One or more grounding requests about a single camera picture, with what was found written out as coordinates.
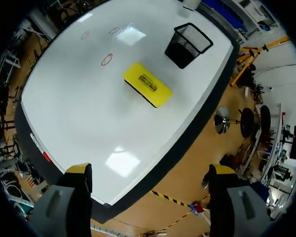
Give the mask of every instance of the white table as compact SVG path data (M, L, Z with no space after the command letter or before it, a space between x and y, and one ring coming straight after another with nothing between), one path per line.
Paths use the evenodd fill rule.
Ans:
M191 22L214 43L185 69L164 51ZM90 162L92 198L115 204L165 156L213 90L233 46L176 0L111 0L64 30L37 62L21 105L38 145L64 172ZM141 62L173 92L152 107L124 82Z

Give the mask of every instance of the black stool seat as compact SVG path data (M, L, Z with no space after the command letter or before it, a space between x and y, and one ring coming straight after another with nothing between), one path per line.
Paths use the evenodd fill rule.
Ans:
M244 108L241 112L240 129L244 138L249 137L253 132L255 126L254 117L252 110L249 108Z

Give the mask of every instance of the workbench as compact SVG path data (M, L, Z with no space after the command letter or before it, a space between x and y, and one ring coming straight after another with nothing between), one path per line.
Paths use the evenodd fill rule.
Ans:
M165 54L174 28L191 22L214 43L185 69ZM48 183L72 165L93 169L92 218L103 223L150 191L212 116L239 53L201 9L176 0L111 0L48 46L15 112L22 147ZM124 82L141 62L173 92L154 108Z

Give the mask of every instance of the yellow black caution tape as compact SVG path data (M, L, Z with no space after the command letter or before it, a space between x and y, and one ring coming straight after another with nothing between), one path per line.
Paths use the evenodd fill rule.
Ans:
M139 229L143 229L143 230L149 230L147 228L143 228L143 227L139 227L139 226L134 226L134 225L128 224L128 223L126 223L126 222L124 222L122 220L119 220L119 219L112 218L112 220L118 221L118 222L123 223L123 224L125 224L127 226L131 226L131 227L135 227L135 228L139 228Z
M171 202L174 202L174 203L176 203L176 204L178 204L178 205L186 206L186 207L190 208L190 205L188 205L188 204L186 204L186 203L184 203L184 202L181 202L181 201L177 201L177 200L175 200L175 199L173 199L173 198L171 198L171 197L169 197L169 196L167 196L167 195L164 195L164 194L158 193L158 192L156 192L156 191L154 191L154 190L151 190L150 192L151 192L152 194L155 194L155 195L161 197L161 198L164 198L164 199L167 199L167 200L169 200L169 201L171 201Z
M31 61L31 58L29 57L29 55L26 56L31 68L34 66L34 63Z
M182 219L184 219L186 216L188 216L191 212L192 212L192 210L189 211L189 212L188 212L187 214L185 214L184 216L182 216L182 217L181 217L180 219L178 219L176 222L174 222L174 223L172 223L171 225L169 225L168 227L166 227L166 228L164 228L164 229L158 231L156 234L162 233L163 231L169 229L171 226L175 225L175 224L178 223L180 220L182 220Z

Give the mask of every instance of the red object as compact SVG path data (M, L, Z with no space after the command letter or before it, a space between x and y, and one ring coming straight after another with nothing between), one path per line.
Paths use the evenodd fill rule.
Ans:
M198 212L198 213L202 213L204 212L204 209L202 208L201 203L199 202L193 202L192 205L194 206L194 209Z
M112 58L113 58L113 54L111 54L111 53L107 54L107 56L103 59L101 65L105 66L105 65L109 64L109 62L112 60Z
M50 162L51 159L49 158L48 154L46 152L43 152L43 156L45 157L45 159Z

